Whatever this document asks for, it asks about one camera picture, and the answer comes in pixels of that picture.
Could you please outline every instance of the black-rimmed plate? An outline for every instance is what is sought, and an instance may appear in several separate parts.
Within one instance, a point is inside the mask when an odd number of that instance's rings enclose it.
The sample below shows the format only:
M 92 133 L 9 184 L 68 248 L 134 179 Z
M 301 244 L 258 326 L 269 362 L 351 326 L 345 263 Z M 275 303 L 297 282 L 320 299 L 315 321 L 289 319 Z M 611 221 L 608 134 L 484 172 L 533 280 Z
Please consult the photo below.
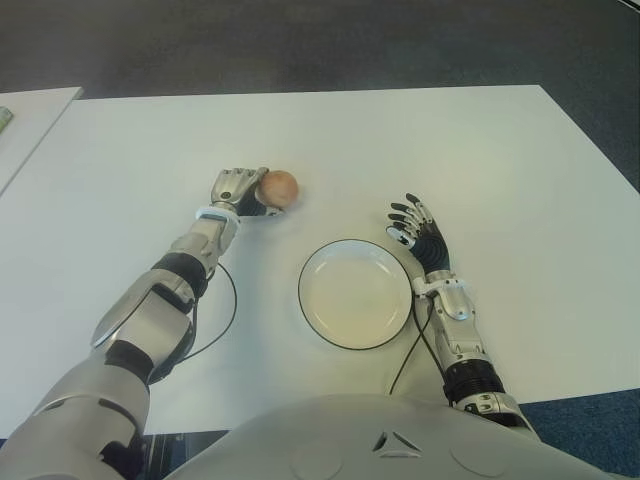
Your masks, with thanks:
M 340 240 L 305 263 L 298 297 L 305 318 L 327 341 L 364 350 L 402 329 L 411 310 L 411 284 L 400 262 L 363 240 Z

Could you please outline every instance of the floor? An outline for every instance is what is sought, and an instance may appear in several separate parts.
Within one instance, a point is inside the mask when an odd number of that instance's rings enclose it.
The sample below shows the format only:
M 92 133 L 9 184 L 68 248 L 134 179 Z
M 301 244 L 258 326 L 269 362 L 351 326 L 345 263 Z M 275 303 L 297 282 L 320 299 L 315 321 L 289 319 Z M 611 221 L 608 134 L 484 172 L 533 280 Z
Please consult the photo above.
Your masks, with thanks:
M 627 3 L 3 0 L 0 92 L 79 85 L 85 98 L 101 98 L 540 84 L 639 189 L 640 16 Z M 523 409 L 546 442 L 640 475 L 640 391 Z M 147 478 L 220 435 L 163 437 Z

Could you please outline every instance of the brown egg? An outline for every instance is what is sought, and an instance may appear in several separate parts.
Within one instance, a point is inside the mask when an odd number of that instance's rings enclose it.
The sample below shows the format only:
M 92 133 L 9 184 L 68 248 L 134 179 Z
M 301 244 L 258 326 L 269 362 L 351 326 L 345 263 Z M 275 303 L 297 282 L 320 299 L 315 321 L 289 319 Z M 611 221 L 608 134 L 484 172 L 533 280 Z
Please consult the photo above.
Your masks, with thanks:
M 258 200 L 265 205 L 287 208 L 298 198 L 298 182 L 283 170 L 268 172 L 258 186 Z

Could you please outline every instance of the black wire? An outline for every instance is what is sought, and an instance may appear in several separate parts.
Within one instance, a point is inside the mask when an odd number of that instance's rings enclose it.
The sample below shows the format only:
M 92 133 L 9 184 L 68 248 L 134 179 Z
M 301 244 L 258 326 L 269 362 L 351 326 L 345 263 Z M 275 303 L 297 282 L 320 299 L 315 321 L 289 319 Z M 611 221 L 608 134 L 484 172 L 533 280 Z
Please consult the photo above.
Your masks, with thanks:
M 431 300 L 431 310 L 429 311 L 429 316 L 427 317 L 427 322 L 424 324 L 423 327 L 420 327 L 420 324 L 418 323 L 418 320 L 417 320 L 417 317 L 416 317 L 415 301 L 412 300 L 412 302 L 411 302 L 411 313 L 413 314 L 413 320 L 416 323 L 416 326 L 418 327 L 418 332 L 420 332 L 420 333 L 418 334 L 418 336 L 416 337 L 415 341 L 413 342 L 413 345 L 411 345 L 411 348 L 409 349 L 409 351 L 405 355 L 404 360 L 402 361 L 402 365 L 400 365 L 400 369 L 398 369 L 398 373 L 396 373 L 396 377 L 393 379 L 393 383 L 391 384 L 391 388 L 389 388 L 389 395 L 393 395 L 393 390 L 396 388 L 396 384 L 398 383 L 398 380 L 400 379 L 400 375 L 402 375 L 402 371 L 404 370 L 404 367 L 407 365 L 407 362 L 409 361 L 409 358 L 411 358 L 411 354 L 416 349 L 416 346 L 418 345 L 418 342 L 420 341 L 420 338 L 424 337 L 424 331 L 427 329 L 427 326 L 429 325 L 429 322 L 431 321 L 431 314 L 433 313 L 433 308 L 434 308 L 434 303 L 433 303 L 433 300 Z
M 211 340 L 209 343 L 207 343 L 203 347 L 199 348 L 195 352 L 192 352 L 189 355 L 187 355 L 186 357 L 182 358 L 180 361 L 178 361 L 176 363 L 176 365 L 184 362 L 185 360 L 189 360 L 190 358 L 195 357 L 196 355 L 198 355 L 199 353 L 202 353 L 207 348 L 209 348 L 211 345 L 216 343 L 218 340 L 220 340 L 224 336 L 224 334 L 227 333 L 227 330 L 229 330 L 229 328 L 233 324 L 233 321 L 236 318 L 236 311 L 238 310 L 238 291 L 236 290 L 236 284 L 233 281 L 233 278 L 231 278 L 231 275 L 229 274 L 229 271 L 226 268 L 224 268 L 224 266 L 222 264 L 219 263 L 218 267 L 220 267 L 222 269 L 222 271 L 227 275 L 227 278 L 231 282 L 231 288 L 233 288 L 233 313 L 231 314 L 231 319 L 229 320 L 229 323 L 227 323 L 227 326 L 224 327 L 224 330 L 222 330 L 222 332 L 220 332 L 220 334 L 218 334 L 213 340 Z M 195 336 L 197 334 L 197 327 L 198 327 L 198 300 L 197 299 L 196 299 L 195 303 L 193 304 L 193 316 L 192 316 L 191 322 L 193 324 L 193 335 Z
M 429 317 L 427 318 L 427 323 L 429 323 L 429 320 L 431 319 L 431 314 L 433 313 L 433 310 L 436 308 L 435 306 L 435 302 L 433 301 L 433 299 L 431 300 L 431 311 L 429 312 Z M 427 350 L 429 350 L 429 353 L 431 354 L 431 358 L 433 359 L 433 363 L 436 364 L 436 367 L 438 367 L 438 372 L 440 372 L 440 376 L 442 377 L 442 381 L 443 382 L 447 382 L 446 377 L 444 376 L 444 370 L 442 369 L 442 365 L 440 365 L 440 362 L 438 361 L 438 357 L 436 357 L 435 352 L 433 351 L 433 348 L 431 347 L 431 344 L 429 343 L 429 340 L 427 340 L 427 337 L 424 334 L 424 328 L 420 328 L 420 322 L 418 321 L 418 315 L 416 315 L 416 304 L 415 304 L 415 298 L 413 300 L 413 322 L 416 324 L 416 328 L 418 329 L 418 331 L 420 332 L 420 337 L 422 339 L 422 343 L 424 343 L 425 347 L 427 347 Z

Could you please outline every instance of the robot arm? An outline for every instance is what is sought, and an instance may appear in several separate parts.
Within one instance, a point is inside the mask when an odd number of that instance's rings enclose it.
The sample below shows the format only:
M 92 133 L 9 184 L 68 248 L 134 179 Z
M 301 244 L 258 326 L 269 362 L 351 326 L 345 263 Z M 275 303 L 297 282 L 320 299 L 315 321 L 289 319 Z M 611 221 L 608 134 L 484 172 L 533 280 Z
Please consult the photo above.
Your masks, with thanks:
M 417 197 L 406 198 L 413 206 L 391 204 L 401 213 L 389 215 L 394 223 L 387 233 L 408 247 L 424 269 L 425 278 L 414 280 L 414 291 L 416 302 L 432 301 L 431 324 L 447 400 L 458 410 L 537 438 L 485 351 L 475 307 L 464 281 L 451 271 L 447 245 L 433 216 Z M 416 315 L 424 311 L 415 310 Z
M 280 212 L 256 200 L 267 171 L 220 174 L 211 206 L 107 312 L 89 358 L 58 381 L 0 450 L 1 478 L 135 478 L 148 385 L 168 375 L 193 345 L 187 314 L 229 247 L 238 216 Z

